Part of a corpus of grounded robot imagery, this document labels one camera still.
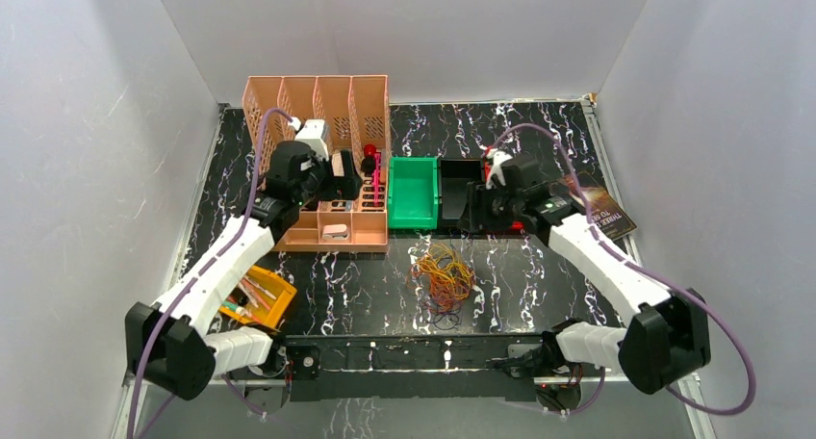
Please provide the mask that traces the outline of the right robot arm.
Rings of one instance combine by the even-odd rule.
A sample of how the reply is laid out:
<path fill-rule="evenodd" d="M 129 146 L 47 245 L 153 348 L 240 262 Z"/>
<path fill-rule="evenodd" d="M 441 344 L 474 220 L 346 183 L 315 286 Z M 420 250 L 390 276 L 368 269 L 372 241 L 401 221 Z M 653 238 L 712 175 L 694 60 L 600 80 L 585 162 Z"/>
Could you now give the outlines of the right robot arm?
<path fill-rule="evenodd" d="M 589 363 L 621 372 L 639 391 L 653 394 L 710 362 L 708 321 L 696 292 L 673 292 L 639 273 L 579 203 L 550 192 L 531 156 L 492 149 L 487 161 L 485 181 L 467 186 L 459 228 L 493 232 L 521 223 L 589 279 L 625 322 L 607 327 L 569 319 L 544 332 L 539 348 L 495 360 L 493 367 L 512 376 L 565 375 Z"/>

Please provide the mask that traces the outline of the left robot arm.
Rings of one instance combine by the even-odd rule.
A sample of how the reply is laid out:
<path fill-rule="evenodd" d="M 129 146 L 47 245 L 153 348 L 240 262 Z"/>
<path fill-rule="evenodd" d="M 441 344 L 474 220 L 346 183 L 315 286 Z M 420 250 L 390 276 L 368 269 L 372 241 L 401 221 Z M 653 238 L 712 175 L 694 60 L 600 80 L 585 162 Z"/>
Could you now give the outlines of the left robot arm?
<path fill-rule="evenodd" d="M 286 369 L 286 350 L 265 331 L 243 326 L 210 334 L 222 302 L 251 267 L 271 251 L 313 201 L 355 200 L 363 186 L 353 153 L 332 158 L 303 140 L 279 143 L 265 184 L 252 189 L 244 214 L 229 219 L 221 236 L 195 266 L 154 303 L 135 303 L 125 316 L 129 370 L 140 387 L 147 380 L 183 399 L 196 398 L 210 380 L 252 366 L 264 377 Z"/>

